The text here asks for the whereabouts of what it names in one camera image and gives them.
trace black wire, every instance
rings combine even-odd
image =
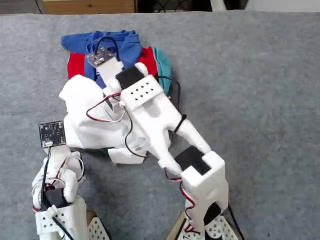
[[[159,4],[160,7],[161,7],[161,9],[158,10],[158,13],[160,13],[161,10],[163,10],[165,13],[167,12],[167,11],[166,11],[166,8],[165,8],[165,5],[162,5],[159,1],[154,1],[154,2],[155,2],[156,4]]]
[[[158,76],[159,79],[169,79],[173,82],[176,83],[178,86],[178,96],[177,96],[177,101],[176,101],[176,109],[180,112],[180,97],[181,97],[181,85],[177,80],[172,79],[171,77],[168,76]]]
[[[126,113],[128,114],[129,120],[130,120],[130,130],[129,130],[129,132],[125,135],[125,137],[124,137],[125,147],[129,150],[130,153],[132,153],[132,154],[135,155],[135,156],[138,156],[138,157],[140,157],[140,158],[150,158],[151,156],[145,156],[145,155],[137,154],[137,153],[135,153],[134,151],[132,151],[132,150],[129,148],[128,143],[127,143],[127,138],[128,138],[128,136],[129,136],[129,134],[132,132],[132,129],[134,128],[134,124],[133,124],[133,122],[132,122],[131,116],[129,115],[129,113],[127,112],[126,109],[125,109],[125,111],[126,111]]]
[[[67,237],[70,239],[70,240],[75,240],[71,234],[68,232],[68,230],[59,222],[59,220],[53,216],[52,217],[52,220],[55,222],[55,224],[57,224],[59,226],[59,228],[61,228],[61,230],[64,232],[65,235],[67,235]]]
[[[175,7],[175,11],[177,11],[178,10],[178,7],[180,7],[180,8],[182,8],[183,10],[186,10],[186,11],[189,11],[189,9],[187,9],[186,7],[184,7],[184,6],[182,6],[182,4],[184,3],[184,2],[186,2],[187,0],[178,0],[178,4],[176,5],[176,7]]]
[[[115,48],[115,53],[116,53],[116,59],[120,62],[120,55],[119,55],[119,48],[118,48],[117,41],[111,36],[103,36],[102,38],[100,38],[100,40],[96,44],[96,48],[94,50],[94,56],[95,57],[97,56],[99,45],[100,45],[101,41],[105,40],[105,39],[111,40],[113,42],[114,48]]]
[[[51,147],[49,146],[49,148],[48,148],[48,156],[46,158],[46,163],[44,165],[43,177],[42,177],[41,194],[40,194],[41,208],[42,208],[42,205],[44,204],[44,192],[45,192],[45,187],[46,187],[46,176],[47,176],[48,164],[49,164],[50,158],[51,158]]]
[[[234,225],[235,225],[236,230],[239,232],[242,240],[245,240],[245,237],[244,237],[244,235],[242,234],[242,232],[241,232],[241,230],[240,230],[240,227],[239,227],[239,225],[238,225],[238,223],[237,223],[237,220],[236,220],[236,218],[235,218],[234,212],[233,212],[232,209],[231,209],[230,204],[228,205],[228,209],[229,209],[230,215],[231,215],[231,217],[232,217],[232,220],[233,220],[233,222],[234,222]]]
[[[41,9],[39,7],[38,1],[37,0],[34,0],[34,1],[35,1],[36,6],[38,7],[38,10],[39,10],[40,14],[42,14],[42,11],[41,11]]]

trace red wire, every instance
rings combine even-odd
[[[182,195],[191,203],[191,206],[188,206],[184,212],[185,212],[185,215],[188,217],[188,220],[191,221],[191,217],[190,215],[187,213],[187,210],[190,210],[190,209],[193,209],[196,205],[195,201],[192,200],[192,198],[186,193],[186,191],[183,189],[182,187],[182,182],[180,183],[180,191],[182,193]],[[200,232],[196,231],[193,227],[191,229],[189,229],[191,226],[191,224],[189,223],[185,228],[184,228],[184,232],[185,233],[196,233],[196,234],[199,234],[200,235]]]
[[[172,181],[172,182],[181,182],[181,181],[182,181],[182,178],[181,178],[181,177],[170,178],[170,177],[168,176],[167,169],[164,169],[164,172],[165,172],[166,178],[169,179],[170,181]]]
[[[109,96],[106,96],[102,101],[98,102],[96,105],[94,105],[93,107],[89,108],[89,109],[86,111],[85,114],[87,115],[88,118],[90,118],[90,119],[92,119],[92,120],[95,120],[95,121],[98,121],[98,122],[110,123],[109,120],[104,120],[104,119],[100,119],[100,118],[95,118],[95,117],[89,115],[89,112],[90,112],[92,109],[94,109],[94,108],[96,108],[97,106],[99,106],[100,104],[102,104],[104,101],[108,100],[109,98],[113,98],[113,97],[116,97],[116,96],[119,96],[119,95],[120,95],[120,92],[111,94],[111,95],[109,95]]]

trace circuit board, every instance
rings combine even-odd
[[[39,133],[43,149],[67,144],[64,121],[39,124]]]

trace gray felt mat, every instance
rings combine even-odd
[[[249,240],[319,239],[320,15],[168,13],[0,18],[0,239],[36,239],[31,181],[38,126],[59,120],[69,53],[62,35],[136,30],[182,85],[181,108],[226,162],[230,203]],[[173,140],[178,154],[188,144]],[[115,166],[83,153],[80,186],[113,240],[160,240],[184,198],[154,159]]]

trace cable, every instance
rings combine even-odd
[[[168,176],[168,172],[167,172],[167,169],[166,169],[166,168],[164,169],[164,172],[165,172],[166,178],[169,179],[170,181],[172,181],[172,182],[181,182],[181,181],[182,181],[182,178],[181,178],[181,177],[173,177],[173,178],[170,178],[170,177]]]
[[[59,220],[53,216],[52,217],[52,220],[55,222],[55,224],[58,225],[59,228],[61,228],[61,230],[64,232],[65,235],[67,235],[67,237],[70,239],[70,240],[75,240],[71,234],[68,232],[68,230],[59,222]]]
[[[47,171],[48,171],[48,164],[49,160],[51,158],[51,147],[48,147],[48,156],[46,157],[46,163],[44,165],[44,170],[43,170],[43,178],[42,178],[42,185],[41,185],[41,194],[40,194],[40,201],[41,201],[41,208],[42,204],[44,202],[44,192],[45,192],[45,186],[46,186],[46,176],[47,176]]]
[[[239,232],[242,240],[245,240],[245,237],[244,237],[244,235],[242,234],[242,231],[240,230],[240,227],[239,227],[239,225],[238,225],[238,223],[237,223],[237,220],[236,220],[236,218],[235,218],[234,212],[233,212],[232,209],[231,209],[230,204],[228,205],[228,209],[229,209],[230,215],[231,215],[231,217],[232,217],[232,220],[233,220],[233,222],[234,222],[234,225],[235,225],[236,230]]]
[[[181,85],[177,80],[172,79],[171,77],[168,76],[158,76],[159,79],[169,79],[173,82],[176,83],[178,87],[178,93],[177,93],[177,100],[176,100],[176,109],[180,112],[180,97],[181,97]]]
[[[78,161],[81,163],[81,176],[77,179],[77,182],[80,182],[80,180],[83,178],[83,176],[85,175],[85,164],[84,164],[84,161],[78,157],[78,156],[75,156],[75,155],[69,155],[66,157],[66,159],[63,161],[63,164],[61,165],[60,169],[64,166],[64,164],[67,163],[67,161],[70,159],[70,158],[76,158],[78,159]]]
[[[166,11],[166,4],[165,5],[162,5],[159,1],[154,1],[155,2],[155,4],[159,4],[160,5],[160,7],[161,7],[161,9],[158,9],[158,13],[160,13],[160,11],[161,10],[163,10],[165,13],[167,12]]]
[[[132,119],[131,119],[131,116],[130,116],[129,113],[127,112],[126,108],[124,108],[124,109],[125,109],[127,115],[129,116],[129,120],[130,120],[130,130],[129,130],[129,132],[125,135],[125,137],[124,137],[124,144],[125,144],[126,149],[128,149],[129,152],[132,153],[133,155],[138,156],[138,157],[140,157],[140,158],[150,158],[151,156],[140,155],[140,154],[138,154],[138,153],[135,153],[134,151],[132,151],[132,150],[129,148],[128,143],[127,143],[127,138],[128,138],[128,136],[129,136],[129,134],[132,132],[132,129],[134,128],[134,124],[133,124]]]
[[[92,120],[95,120],[95,121],[98,121],[98,122],[105,122],[105,123],[118,123],[121,121],[121,119],[124,117],[126,111],[123,111],[123,114],[117,119],[117,120],[109,120],[109,119],[101,119],[101,118],[96,118],[96,117],[93,117],[89,114],[89,112],[96,108],[98,105],[102,104],[104,101],[108,100],[109,98],[114,98],[115,96],[119,96],[120,95],[120,92],[118,93],[114,93],[114,94],[111,94],[109,96],[106,96],[104,99],[102,99],[100,102],[98,102],[96,105],[94,105],[93,107],[89,108],[87,111],[86,111],[86,115],[88,118],[92,119]]]
[[[190,222],[192,219],[191,219],[190,215],[187,213],[187,210],[193,209],[193,208],[195,207],[196,203],[195,203],[195,201],[186,193],[186,191],[183,189],[183,187],[182,187],[182,182],[180,183],[179,188],[180,188],[180,191],[181,191],[182,195],[191,203],[191,206],[186,207],[185,210],[184,210],[184,213],[185,213],[185,215],[187,216],[188,221]],[[196,230],[191,226],[190,223],[184,228],[184,232],[185,232],[185,233],[190,233],[190,232],[192,232],[192,233],[196,233],[196,234],[199,234],[199,235],[200,235],[200,232],[196,231]]]
[[[101,41],[105,40],[105,39],[111,40],[113,42],[114,48],[115,48],[115,53],[116,53],[115,57],[118,60],[118,62],[120,62],[120,55],[119,55],[119,48],[118,48],[117,41],[111,36],[103,36],[102,38],[100,38],[100,40],[96,44],[96,48],[94,50],[94,56],[97,57],[97,52],[98,52],[98,49],[99,49],[99,45],[100,45]]]
[[[39,12],[40,12],[40,14],[43,14],[42,11],[41,11],[41,8],[40,8],[40,6],[39,6],[38,1],[37,1],[37,0],[34,0],[34,1],[35,1],[35,4],[36,4],[36,6],[37,6],[37,8],[38,8],[38,10],[39,10]]]
[[[176,7],[175,7],[175,11],[177,11],[178,10],[178,7],[180,7],[180,8],[182,8],[182,10],[186,10],[186,11],[189,11],[189,9],[187,9],[186,7],[184,7],[184,6],[182,6],[182,4],[184,3],[184,2],[186,2],[187,0],[178,0],[178,4],[176,5]]]

